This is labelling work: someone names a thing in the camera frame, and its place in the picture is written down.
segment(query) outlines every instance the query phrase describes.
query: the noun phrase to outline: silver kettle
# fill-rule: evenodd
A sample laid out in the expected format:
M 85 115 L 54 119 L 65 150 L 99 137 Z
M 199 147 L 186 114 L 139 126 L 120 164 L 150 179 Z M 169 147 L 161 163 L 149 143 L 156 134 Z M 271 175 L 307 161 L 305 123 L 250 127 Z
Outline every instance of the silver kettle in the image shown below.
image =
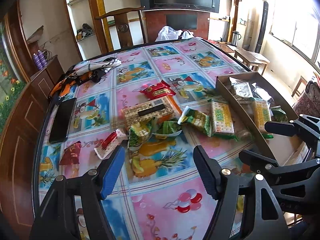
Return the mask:
M 231 45 L 237 46 L 239 39 L 241 39 L 240 33 L 237 32 L 237 31 L 233 31 L 233 32 L 232 32 Z

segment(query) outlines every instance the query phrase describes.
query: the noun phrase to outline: metal screw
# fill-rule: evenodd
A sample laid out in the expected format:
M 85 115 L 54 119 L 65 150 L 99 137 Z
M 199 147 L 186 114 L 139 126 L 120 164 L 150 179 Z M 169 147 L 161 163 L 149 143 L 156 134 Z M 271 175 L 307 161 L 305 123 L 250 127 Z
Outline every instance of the metal screw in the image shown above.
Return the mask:
M 265 166 L 265 168 L 266 168 L 266 170 L 270 170 L 270 169 L 272 168 L 272 165 L 271 165 L 271 164 L 267 164 L 267 165 Z
M 261 174 L 257 174 L 257 175 L 256 175 L 256 179 L 257 179 L 257 180 L 263 180 L 263 176 L 262 176 Z
M 230 175 L 231 174 L 231 171 L 228 170 L 228 169 L 222 169 L 221 172 L 222 172 L 223 175 Z
M 62 181 L 63 178 L 64 178 L 63 175 L 58 175 L 58 176 L 56 177 L 56 181 Z
M 97 173 L 98 173 L 98 172 L 97 172 L 96 169 L 91 169 L 91 170 L 88 171 L 88 174 L 89 174 L 90 176 L 94 176 L 94 175 L 96 175 Z

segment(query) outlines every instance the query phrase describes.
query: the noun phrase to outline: green floral wall painting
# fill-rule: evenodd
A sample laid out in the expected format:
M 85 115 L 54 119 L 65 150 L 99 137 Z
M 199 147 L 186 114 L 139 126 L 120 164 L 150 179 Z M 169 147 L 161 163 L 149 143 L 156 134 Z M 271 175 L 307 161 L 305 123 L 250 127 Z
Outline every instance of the green floral wall painting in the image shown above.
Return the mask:
M 17 70 L 6 49 L 4 31 L 4 25 L 0 23 L 0 134 L 15 101 L 26 85 L 17 78 Z

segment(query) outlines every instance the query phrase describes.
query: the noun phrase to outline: orange flower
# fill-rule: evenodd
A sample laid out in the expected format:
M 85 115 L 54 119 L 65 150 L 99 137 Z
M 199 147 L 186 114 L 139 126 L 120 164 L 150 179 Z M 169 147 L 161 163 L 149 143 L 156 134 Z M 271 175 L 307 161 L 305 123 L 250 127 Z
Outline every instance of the orange flower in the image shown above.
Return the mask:
M 155 219 L 155 216 L 153 216 L 153 215 L 150 215 L 150 214 L 148 214 L 147 215 L 147 217 L 150 219 L 150 220 L 153 220 L 153 219 Z

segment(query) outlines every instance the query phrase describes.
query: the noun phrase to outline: purple bottle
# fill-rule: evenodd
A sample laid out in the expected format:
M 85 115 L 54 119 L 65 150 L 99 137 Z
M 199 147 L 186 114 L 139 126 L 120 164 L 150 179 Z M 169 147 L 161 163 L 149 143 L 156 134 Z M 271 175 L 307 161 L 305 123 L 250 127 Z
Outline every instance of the purple bottle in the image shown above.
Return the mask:
M 33 54 L 33 60 L 35 61 L 38 70 L 41 70 L 43 68 L 43 66 L 41 64 L 41 61 L 40 61 L 38 55 L 36 55 L 35 53 Z
M 44 57 L 42 51 L 39 51 L 39 50 L 38 50 L 38 57 L 39 57 L 39 59 L 40 59 L 40 62 L 41 62 L 41 64 L 42 64 L 42 66 L 45 67 L 45 66 L 47 65 L 47 61 L 45 60 L 45 57 Z

